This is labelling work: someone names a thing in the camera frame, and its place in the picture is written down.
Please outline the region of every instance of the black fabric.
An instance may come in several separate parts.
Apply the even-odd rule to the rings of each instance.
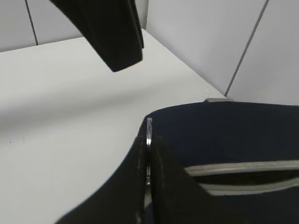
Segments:
[[[137,224],[144,200],[145,148],[137,137],[110,179],[57,224]]]
[[[184,167],[299,160],[299,106],[204,102],[148,117]]]
[[[218,196],[253,224],[298,224],[299,187],[257,195]]]
[[[206,193],[171,155],[162,137],[151,147],[151,180],[157,224],[248,224]]]
[[[135,0],[51,0],[79,29],[112,71],[142,60]]]
[[[159,138],[146,153],[145,122],[123,163],[90,198],[57,224],[243,224],[189,177]],[[151,163],[155,220],[143,216],[145,165]]]

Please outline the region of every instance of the gray trim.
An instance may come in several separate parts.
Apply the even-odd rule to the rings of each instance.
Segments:
[[[299,186],[299,178],[294,178],[288,181],[277,183],[262,184],[255,186],[233,186],[233,185],[216,185],[216,184],[203,184],[199,185],[205,189],[209,194],[214,196],[232,196],[232,195],[254,195],[269,193],[279,190],[285,190]]]
[[[190,176],[299,169],[299,160],[208,164],[185,168]]]
[[[260,21],[261,21],[261,18],[262,18],[262,16],[263,16],[263,13],[264,13],[264,11],[265,11],[265,9],[266,9],[268,3],[269,3],[269,0],[266,0],[265,3],[264,3],[264,5],[263,5],[263,8],[262,8],[262,10],[261,10],[261,12],[260,12],[260,14],[259,14],[259,16],[258,16],[258,18],[257,18],[257,21],[256,21],[256,23],[255,23],[255,25],[254,25],[254,27],[253,27],[253,30],[252,30],[252,32],[251,32],[251,34],[250,34],[250,37],[249,37],[248,41],[247,41],[247,43],[246,43],[245,49],[244,49],[244,51],[243,51],[243,53],[242,53],[242,55],[241,55],[241,58],[240,58],[240,60],[239,60],[239,63],[238,63],[238,65],[237,65],[237,67],[236,67],[236,69],[235,69],[235,71],[234,71],[234,74],[233,74],[233,76],[232,76],[232,79],[230,80],[230,82],[229,82],[229,84],[228,84],[228,88],[226,89],[226,91],[225,91],[225,93],[224,93],[224,96],[225,96],[225,97],[228,95],[228,92],[229,92],[229,90],[230,90],[230,88],[231,88],[231,86],[232,86],[232,84],[233,84],[233,82],[234,82],[234,80],[235,80],[235,77],[236,77],[236,75],[237,75],[237,73],[238,73],[238,71],[239,71],[239,68],[240,68],[240,66],[241,66],[241,64],[242,64],[242,61],[243,61],[244,57],[245,57],[245,54],[246,54],[246,52],[247,52],[247,49],[248,49],[248,47],[249,47],[249,45],[250,45],[250,43],[251,43],[251,41],[252,41],[252,38],[253,38],[254,34],[256,33],[257,26],[258,26],[258,24],[259,24]]]

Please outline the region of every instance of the bag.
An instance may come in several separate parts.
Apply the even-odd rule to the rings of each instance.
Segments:
[[[297,106],[204,102],[158,110],[111,178],[58,223],[298,223],[298,127]]]

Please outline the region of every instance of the white table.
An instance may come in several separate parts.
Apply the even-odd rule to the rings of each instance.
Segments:
[[[84,38],[0,53],[0,223],[52,224],[119,166],[143,117],[223,96],[143,31],[112,73]]]

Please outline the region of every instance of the black object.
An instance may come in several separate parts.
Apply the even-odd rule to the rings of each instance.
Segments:
[[[58,224],[299,223],[298,106],[204,102],[158,110],[145,121],[111,178]],[[152,204],[144,214],[148,164]],[[200,174],[211,165],[216,173]],[[186,173],[194,167],[198,175]],[[214,196],[211,185],[232,185],[236,194]]]
[[[79,29],[112,71],[142,60],[135,0],[51,0]]]
[[[156,224],[247,224],[206,193],[183,170],[161,136],[146,147],[146,125],[110,179],[57,224],[141,224],[146,161],[151,164],[151,191]]]

